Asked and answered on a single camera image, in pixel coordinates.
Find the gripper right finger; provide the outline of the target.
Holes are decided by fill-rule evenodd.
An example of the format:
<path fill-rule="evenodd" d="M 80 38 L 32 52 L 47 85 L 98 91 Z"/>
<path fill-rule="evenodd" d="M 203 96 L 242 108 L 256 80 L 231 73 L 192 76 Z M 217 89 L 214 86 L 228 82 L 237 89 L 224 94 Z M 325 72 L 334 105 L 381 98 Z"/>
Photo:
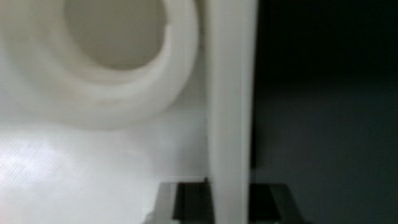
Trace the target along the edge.
<path fill-rule="evenodd" d="M 286 184 L 251 185 L 249 224 L 308 224 Z"/>

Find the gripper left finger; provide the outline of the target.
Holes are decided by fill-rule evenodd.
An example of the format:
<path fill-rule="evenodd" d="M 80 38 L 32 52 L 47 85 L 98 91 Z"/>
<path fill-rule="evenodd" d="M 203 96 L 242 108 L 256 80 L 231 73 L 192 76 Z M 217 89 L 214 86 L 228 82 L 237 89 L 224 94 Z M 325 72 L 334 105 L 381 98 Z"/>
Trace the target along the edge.
<path fill-rule="evenodd" d="M 180 224 L 214 224 L 212 196 L 205 182 L 178 184 L 173 220 Z"/>

